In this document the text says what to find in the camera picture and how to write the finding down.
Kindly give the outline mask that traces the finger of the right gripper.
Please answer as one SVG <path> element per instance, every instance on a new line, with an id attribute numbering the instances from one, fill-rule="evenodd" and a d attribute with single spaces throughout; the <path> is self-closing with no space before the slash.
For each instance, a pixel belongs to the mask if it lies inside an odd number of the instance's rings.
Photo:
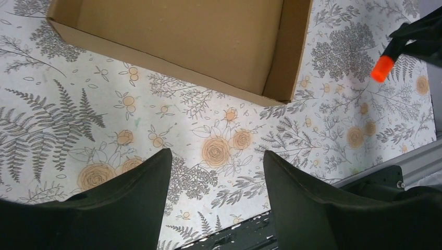
<path id="1" fill-rule="evenodd" d="M 441 7 L 413 23 L 403 23 L 389 37 L 393 61 L 408 55 L 441 67 Z"/>

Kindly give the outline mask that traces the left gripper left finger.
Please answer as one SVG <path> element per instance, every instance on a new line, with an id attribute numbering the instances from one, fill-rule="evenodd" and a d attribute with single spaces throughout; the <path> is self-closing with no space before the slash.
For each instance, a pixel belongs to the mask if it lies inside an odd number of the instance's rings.
<path id="1" fill-rule="evenodd" d="M 1 249 L 156 249 L 172 159 L 162 149 L 63 202 L 1 200 Z"/>

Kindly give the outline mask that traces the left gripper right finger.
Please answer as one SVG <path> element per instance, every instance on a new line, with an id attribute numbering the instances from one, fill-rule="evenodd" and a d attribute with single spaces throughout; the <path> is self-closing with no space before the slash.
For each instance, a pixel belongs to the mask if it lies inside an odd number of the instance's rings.
<path id="1" fill-rule="evenodd" d="M 416 186 L 382 201 L 334 187 L 272 151 L 263 165 L 280 249 L 441 249 L 441 190 Z"/>

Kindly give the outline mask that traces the brown cardboard box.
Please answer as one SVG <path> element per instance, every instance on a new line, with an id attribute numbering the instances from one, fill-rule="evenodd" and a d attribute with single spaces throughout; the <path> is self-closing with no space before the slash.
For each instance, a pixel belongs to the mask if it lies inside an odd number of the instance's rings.
<path id="1" fill-rule="evenodd" d="M 52 1 L 68 44 L 260 106 L 290 103 L 312 1 Z"/>

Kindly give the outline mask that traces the black orange-tipped marker pen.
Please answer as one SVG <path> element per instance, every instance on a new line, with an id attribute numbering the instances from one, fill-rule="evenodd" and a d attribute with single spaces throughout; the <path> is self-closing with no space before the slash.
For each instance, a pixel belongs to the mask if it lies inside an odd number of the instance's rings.
<path id="1" fill-rule="evenodd" d="M 407 44 L 405 39 L 392 39 L 381 54 L 371 71 L 371 77 L 378 83 L 383 83 L 392 71 L 396 61 Z"/>

